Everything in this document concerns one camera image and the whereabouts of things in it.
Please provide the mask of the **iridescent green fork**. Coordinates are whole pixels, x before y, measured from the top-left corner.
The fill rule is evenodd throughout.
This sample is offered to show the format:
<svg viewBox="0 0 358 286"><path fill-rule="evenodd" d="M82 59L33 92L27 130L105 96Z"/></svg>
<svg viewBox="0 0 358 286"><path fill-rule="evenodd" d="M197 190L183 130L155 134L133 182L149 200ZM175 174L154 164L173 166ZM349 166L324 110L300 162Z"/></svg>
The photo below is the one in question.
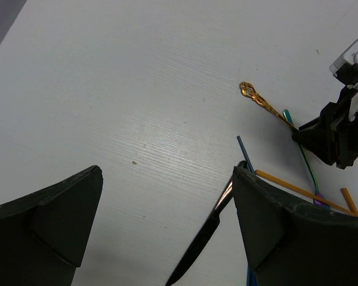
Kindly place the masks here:
<svg viewBox="0 0 358 286"><path fill-rule="evenodd" d="M293 123L293 120L292 120L292 116L291 116L289 110L284 109L284 110L283 110L283 116L284 116L284 118L286 119L286 121L287 121L288 123L290 123L292 126L294 126L294 123ZM301 155L302 155L302 157L303 157L303 159L304 159L305 165L306 165L306 167L307 167L307 170L308 170L308 172L309 172L309 174L310 174L310 176L311 176L311 180L312 180L313 185L314 185L314 195L317 196L317 197L319 197L319 198L324 199L324 196L320 193L317 179L316 179L316 177L315 177L315 175L314 175L313 169L312 169L311 166L310 166L310 163L309 163L308 158L307 158L307 156L306 156L306 154L305 154L305 151L304 151L304 149L303 149L303 146L302 146L301 144L298 144L298 146L299 146L299 149L300 149L300 151L301 151ZM317 205L317 206L324 207L324 208L326 208L326 209L329 209L329 208L330 208L327 204L325 204L325 203L323 203L323 202L321 202L321 201L319 201L319 200L316 200L316 199L313 200L313 203L314 203L315 205Z"/></svg>

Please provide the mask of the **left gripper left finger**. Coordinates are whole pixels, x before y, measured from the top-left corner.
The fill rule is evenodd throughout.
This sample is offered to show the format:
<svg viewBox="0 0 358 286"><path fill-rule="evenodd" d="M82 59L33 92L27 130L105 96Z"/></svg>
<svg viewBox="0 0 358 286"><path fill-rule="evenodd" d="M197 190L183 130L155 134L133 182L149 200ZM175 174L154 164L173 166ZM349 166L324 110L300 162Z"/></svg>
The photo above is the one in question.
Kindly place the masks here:
<svg viewBox="0 0 358 286"><path fill-rule="evenodd" d="M71 285L103 189L91 166L0 205L0 285Z"/></svg>

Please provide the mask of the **orange chopstick horizontal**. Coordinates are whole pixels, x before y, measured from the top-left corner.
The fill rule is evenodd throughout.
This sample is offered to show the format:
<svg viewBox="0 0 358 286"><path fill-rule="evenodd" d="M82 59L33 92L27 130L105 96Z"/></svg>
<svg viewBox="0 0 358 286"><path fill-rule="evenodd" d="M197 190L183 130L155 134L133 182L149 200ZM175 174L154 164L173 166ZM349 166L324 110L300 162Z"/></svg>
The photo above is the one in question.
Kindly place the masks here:
<svg viewBox="0 0 358 286"><path fill-rule="evenodd" d="M257 176L261 177L261 178L264 178L264 179L266 179L266 180L272 182L272 183L275 183L276 185L280 185L280 186L282 186L282 187L284 187L284 188L286 188L286 189L289 189L289 190L291 190L291 191L293 191L293 192L296 192L296 193L298 193L298 194L300 194L300 195L303 195L303 196L305 196L305 197L319 200L319 201L321 201L321 202L327 204L329 207L332 207L332 208L334 208L334 209L337 209L337 210L339 210L339 211L341 211L341 212L343 212L343 213L346 213L346 214L348 214L348 215L353 215L353 216L355 216L349 209L345 209L345 208L343 208L343 207L341 207L341 206L339 206L339 205L337 205L337 204L335 204L335 203L332 203L331 201L328 201L328 200L326 200L326 199L319 198L319 197L315 196L314 194L312 194L312 193L310 193L310 192L308 192L308 191L305 191L305 190L303 190L303 189L301 189L301 188L299 188L299 187L297 187L297 186L295 186L295 185L293 185L293 184L290 184L290 183L288 183L288 182L285 182L284 180L281 180L281 179L279 179L279 178L277 178L277 177L274 177L274 176L272 176L272 175L270 175L270 174L268 174L268 173L266 173L266 172L263 172L263 171L261 171L261 170L256 170L256 171L255 171L255 174L256 174Z"/></svg>

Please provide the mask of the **orange chopstick diagonal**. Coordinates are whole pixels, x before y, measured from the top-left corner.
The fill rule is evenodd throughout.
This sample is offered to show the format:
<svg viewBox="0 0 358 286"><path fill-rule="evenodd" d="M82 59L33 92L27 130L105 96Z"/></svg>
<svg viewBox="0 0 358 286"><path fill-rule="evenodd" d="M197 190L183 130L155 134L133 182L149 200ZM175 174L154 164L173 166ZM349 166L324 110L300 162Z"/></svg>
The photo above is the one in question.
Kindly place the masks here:
<svg viewBox="0 0 358 286"><path fill-rule="evenodd" d="M344 197L345 199L345 202L349 208L349 210L355 215L358 217L358 210L357 210L357 207L348 191L347 188L341 188L340 189L341 193L342 193L342 196Z"/></svg>

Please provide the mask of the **ornate gold fork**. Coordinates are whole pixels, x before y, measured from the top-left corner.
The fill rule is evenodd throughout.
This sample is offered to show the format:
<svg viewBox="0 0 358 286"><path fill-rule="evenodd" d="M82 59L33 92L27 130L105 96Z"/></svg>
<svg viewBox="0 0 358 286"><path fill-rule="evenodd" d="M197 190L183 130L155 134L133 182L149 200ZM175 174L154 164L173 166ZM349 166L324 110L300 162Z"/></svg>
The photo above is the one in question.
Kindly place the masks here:
<svg viewBox="0 0 358 286"><path fill-rule="evenodd" d="M239 84L240 93L242 96L251 99L261 108L268 111L274 117L284 122L294 132L298 132L298 129L290 122L288 122L284 116L282 116L277 110L275 110L254 88L251 83L240 82Z"/></svg>

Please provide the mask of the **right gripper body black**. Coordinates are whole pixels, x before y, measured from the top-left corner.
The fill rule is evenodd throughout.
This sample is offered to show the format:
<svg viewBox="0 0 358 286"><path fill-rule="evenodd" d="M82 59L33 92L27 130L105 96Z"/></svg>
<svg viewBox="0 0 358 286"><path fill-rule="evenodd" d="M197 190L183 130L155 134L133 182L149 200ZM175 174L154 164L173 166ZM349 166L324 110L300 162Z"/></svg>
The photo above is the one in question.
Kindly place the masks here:
<svg viewBox="0 0 358 286"><path fill-rule="evenodd" d="M292 139L329 166L351 167L358 158L358 114L352 122L348 115L357 94L357 89L343 88L338 101L328 103L319 117L300 126Z"/></svg>

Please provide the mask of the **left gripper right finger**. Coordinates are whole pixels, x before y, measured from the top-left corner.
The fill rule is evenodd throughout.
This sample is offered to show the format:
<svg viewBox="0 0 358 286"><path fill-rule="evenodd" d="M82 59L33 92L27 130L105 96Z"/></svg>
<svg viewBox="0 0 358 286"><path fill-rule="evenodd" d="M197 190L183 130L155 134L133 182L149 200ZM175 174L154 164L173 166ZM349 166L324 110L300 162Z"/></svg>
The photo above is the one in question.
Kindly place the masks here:
<svg viewBox="0 0 358 286"><path fill-rule="evenodd" d="M259 285L358 285L358 217L311 204L242 167L232 175L248 266Z"/></svg>

